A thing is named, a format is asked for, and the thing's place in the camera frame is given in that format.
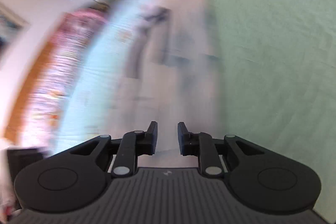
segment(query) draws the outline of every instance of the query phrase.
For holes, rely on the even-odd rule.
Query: white wall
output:
[[[83,7],[91,1],[0,0],[29,23],[0,60],[0,137],[31,66],[63,13]]]

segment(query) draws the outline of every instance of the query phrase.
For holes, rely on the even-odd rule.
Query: metal screw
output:
[[[207,173],[208,175],[219,175],[220,173],[222,173],[222,170],[217,166],[209,166],[206,168],[205,173]]]
[[[118,166],[113,169],[113,173],[115,173],[116,175],[126,175],[129,173],[129,171],[130,169],[126,166]]]

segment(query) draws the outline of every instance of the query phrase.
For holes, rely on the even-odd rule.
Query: picture frame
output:
[[[0,64],[28,23],[0,2]]]

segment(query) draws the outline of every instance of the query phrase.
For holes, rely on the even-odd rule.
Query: green bed sheet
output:
[[[221,128],[313,168],[336,220],[336,0],[213,0]]]

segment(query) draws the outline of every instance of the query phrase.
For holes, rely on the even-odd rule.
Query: pink patterned fabric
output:
[[[50,147],[83,53],[103,23],[104,13],[94,9],[81,9],[64,18],[51,39],[57,45],[50,53],[51,61],[37,79],[26,106],[20,146]]]

